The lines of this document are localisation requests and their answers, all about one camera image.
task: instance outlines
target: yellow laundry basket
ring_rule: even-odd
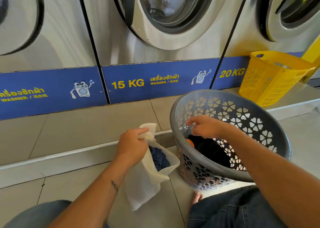
[[[316,66],[287,53],[258,51],[250,62],[239,95],[261,107],[276,103],[305,74]]]

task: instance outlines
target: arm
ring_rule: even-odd
[[[147,151],[147,143],[138,140],[138,135],[148,130],[133,129],[121,134],[114,160],[48,228],[101,228],[128,170]]]
[[[186,122],[193,123],[193,135],[229,142],[265,199],[288,227],[320,224],[320,181],[316,177],[231,124],[204,115]]]

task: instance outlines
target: hand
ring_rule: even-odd
[[[197,117],[192,117],[188,119],[186,125],[191,125],[195,123],[192,128],[192,135],[202,136],[204,138],[218,138],[223,139],[223,134],[232,125],[225,123],[221,120],[215,119],[213,117],[208,117],[206,115],[200,115]]]
[[[128,165],[128,168],[133,167],[141,161],[146,154],[148,144],[144,140],[139,140],[138,135],[148,131],[149,128],[136,128],[122,133],[114,159]]]

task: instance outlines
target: white mesh laundry bag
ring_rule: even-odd
[[[160,184],[170,180],[169,174],[180,165],[180,160],[154,139],[157,124],[143,124],[140,128],[148,127],[149,131],[139,136],[145,138],[149,146],[159,148],[166,155],[170,166],[157,171],[148,148],[142,161],[132,167],[125,177],[125,192],[132,211],[137,210],[160,191]]]

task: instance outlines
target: forearm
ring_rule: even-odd
[[[290,228],[320,223],[320,181],[232,125],[223,138],[233,147],[259,190]]]
[[[101,228],[129,167],[115,159],[48,228]]]

